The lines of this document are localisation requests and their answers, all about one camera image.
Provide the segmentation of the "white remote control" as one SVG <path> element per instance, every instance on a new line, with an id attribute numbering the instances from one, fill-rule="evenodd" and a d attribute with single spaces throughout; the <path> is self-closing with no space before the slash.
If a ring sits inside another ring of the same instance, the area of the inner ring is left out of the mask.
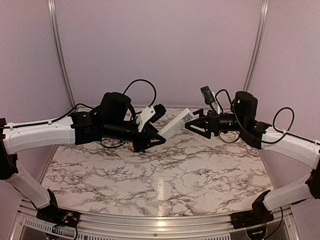
<path id="1" fill-rule="evenodd" d="M 174 137 L 180 130 L 185 128 L 185 124 L 196 117 L 189 108 L 185 108 L 178 115 L 168 122 L 157 134 L 166 141 Z"/>

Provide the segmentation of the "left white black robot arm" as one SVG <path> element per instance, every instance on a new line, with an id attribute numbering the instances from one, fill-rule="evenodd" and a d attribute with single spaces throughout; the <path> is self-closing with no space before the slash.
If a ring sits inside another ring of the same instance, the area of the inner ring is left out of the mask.
<path id="1" fill-rule="evenodd" d="M 159 135 L 153 123 L 166 109 L 162 104 L 147 106 L 137 113 L 131 99 L 119 92 L 107 92 L 100 104 L 89 112 L 71 111 L 66 115 L 29 123 L 7 123 L 0 120 L 0 178 L 11 184 L 33 202 L 36 209 L 53 223 L 63 219 L 55 195 L 42 187 L 18 163 L 17 153 L 51 145 L 83 145 L 103 139 L 131 142 L 136 153 L 162 145 L 166 139 Z"/>

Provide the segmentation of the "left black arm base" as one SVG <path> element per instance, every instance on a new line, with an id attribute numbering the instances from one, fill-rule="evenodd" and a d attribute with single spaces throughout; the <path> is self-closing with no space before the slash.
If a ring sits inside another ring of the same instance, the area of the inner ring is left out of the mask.
<path id="1" fill-rule="evenodd" d="M 55 224 L 55 227 L 67 226 L 76 228 L 78 226 L 80 213 L 58 206 L 55 194 L 47 189 L 49 194 L 49 205 L 37 209 L 36 217 L 40 220 Z"/>

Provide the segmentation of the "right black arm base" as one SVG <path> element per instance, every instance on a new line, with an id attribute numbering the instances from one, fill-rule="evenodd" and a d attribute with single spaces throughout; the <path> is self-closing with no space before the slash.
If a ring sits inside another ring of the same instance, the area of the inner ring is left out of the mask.
<path id="1" fill-rule="evenodd" d="M 251 210 L 234 212 L 230 215 L 231 224 L 234 229 L 241 229 L 266 224 L 273 221 L 274 215 L 267 210 L 263 200 L 271 190 L 261 193 L 251 205 Z"/>

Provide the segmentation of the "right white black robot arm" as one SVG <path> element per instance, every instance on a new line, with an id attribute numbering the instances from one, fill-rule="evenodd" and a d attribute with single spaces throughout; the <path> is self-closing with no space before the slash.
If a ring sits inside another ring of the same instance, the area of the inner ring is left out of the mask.
<path id="1" fill-rule="evenodd" d="M 311 168 L 307 176 L 284 187 L 262 193 L 252 204 L 247 219 L 258 224 L 268 212 L 288 204 L 320 197 L 320 143 L 277 129 L 255 119 L 258 100 L 251 93 L 237 91 L 230 100 L 230 113 L 218 113 L 211 108 L 194 112 L 199 117 L 185 124 L 185 128 L 207 139 L 220 133 L 237 132 L 247 145 L 258 150 L 272 151 L 297 160 Z"/>

